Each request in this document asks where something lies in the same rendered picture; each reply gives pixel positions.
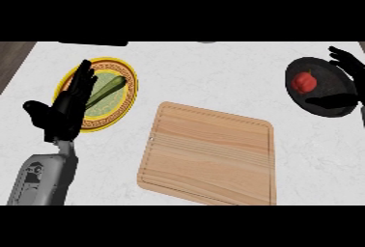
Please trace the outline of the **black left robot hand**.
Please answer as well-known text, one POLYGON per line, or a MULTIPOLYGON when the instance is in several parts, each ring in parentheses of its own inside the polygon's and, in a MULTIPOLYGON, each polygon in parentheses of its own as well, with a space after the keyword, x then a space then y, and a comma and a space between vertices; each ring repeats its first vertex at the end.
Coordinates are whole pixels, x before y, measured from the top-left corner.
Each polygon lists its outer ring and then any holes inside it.
POLYGON ((80 133, 86 104, 98 77, 92 62, 84 60, 74 73, 70 86, 58 95, 53 105, 30 100, 22 109, 30 115, 33 125, 45 130, 45 141, 73 141, 80 133))

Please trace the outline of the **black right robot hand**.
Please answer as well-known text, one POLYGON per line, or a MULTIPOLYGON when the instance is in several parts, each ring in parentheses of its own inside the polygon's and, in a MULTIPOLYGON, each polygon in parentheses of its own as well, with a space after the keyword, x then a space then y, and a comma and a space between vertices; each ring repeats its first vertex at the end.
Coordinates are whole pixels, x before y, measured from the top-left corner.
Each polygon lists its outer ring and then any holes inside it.
POLYGON ((352 76, 356 93, 312 97, 305 102, 325 109, 356 106, 358 103, 362 103, 365 106, 365 65, 348 51, 339 49, 336 46, 331 46, 328 50, 333 57, 330 64, 342 68, 352 76))

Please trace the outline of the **black pan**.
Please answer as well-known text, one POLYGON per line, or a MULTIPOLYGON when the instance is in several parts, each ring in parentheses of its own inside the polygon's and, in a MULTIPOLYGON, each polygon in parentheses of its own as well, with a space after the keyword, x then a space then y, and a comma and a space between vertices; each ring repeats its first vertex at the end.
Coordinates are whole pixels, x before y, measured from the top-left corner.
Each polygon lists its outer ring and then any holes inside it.
POLYGON ((346 116, 355 109, 353 106, 325 109, 305 102, 305 100, 312 97, 356 93, 353 83, 342 69, 319 58, 302 57, 291 62, 285 69, 285 88, 293 101, 306 112, 316 116, 339 118, 346 116), (316 78, 316 87, 314 91, 305 95, 299 94, 291 87, 293 78, 300 72, 309 72, 316 78))

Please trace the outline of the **red bell pepper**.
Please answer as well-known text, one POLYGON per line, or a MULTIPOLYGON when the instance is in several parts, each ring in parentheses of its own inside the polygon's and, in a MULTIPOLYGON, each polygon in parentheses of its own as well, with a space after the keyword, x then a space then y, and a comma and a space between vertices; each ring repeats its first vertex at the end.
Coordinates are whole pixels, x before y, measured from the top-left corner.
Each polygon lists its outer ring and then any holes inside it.
POLYGON ((299 94, 308 94, 316 87, 316 78, 309 72, 300 72, 293 78, 291 87, 299 94))

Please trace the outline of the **wooden cutting board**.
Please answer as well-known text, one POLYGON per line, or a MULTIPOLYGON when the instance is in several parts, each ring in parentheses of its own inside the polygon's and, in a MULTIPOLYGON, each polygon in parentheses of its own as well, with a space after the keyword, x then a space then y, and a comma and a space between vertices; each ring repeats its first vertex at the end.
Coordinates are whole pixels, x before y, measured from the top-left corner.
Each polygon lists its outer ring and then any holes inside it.
POLYGON ((274 206, 272 124, 163 102, 148 135, 138 185, 206 205, 274 206))

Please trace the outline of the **green zucchini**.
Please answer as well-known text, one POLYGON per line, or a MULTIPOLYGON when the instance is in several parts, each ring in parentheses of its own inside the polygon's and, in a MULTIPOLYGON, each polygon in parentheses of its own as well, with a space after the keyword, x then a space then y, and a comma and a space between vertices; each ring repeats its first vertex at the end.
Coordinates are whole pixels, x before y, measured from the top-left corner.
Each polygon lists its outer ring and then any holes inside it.
POLYGON ((86 109, 90 109, 110 95, 127 85, 127 78, 123 75, 102 73, 99 75, 92 95, 86 104, 86 109))

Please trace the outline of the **yellow patterned plate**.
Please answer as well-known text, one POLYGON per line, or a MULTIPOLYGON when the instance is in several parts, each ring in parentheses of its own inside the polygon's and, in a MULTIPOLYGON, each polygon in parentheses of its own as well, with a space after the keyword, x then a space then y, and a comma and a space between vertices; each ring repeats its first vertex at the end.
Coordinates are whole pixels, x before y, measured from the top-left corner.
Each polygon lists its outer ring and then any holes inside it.
POLYGON ((139 91, 138 74, 126 61, 113 57, 99 57, 90 62, 98 79, 102 73, 123 75, 127 78, 127 85, 86 110, 82 132, 99 131, 120 121, 132 109, 139 91))

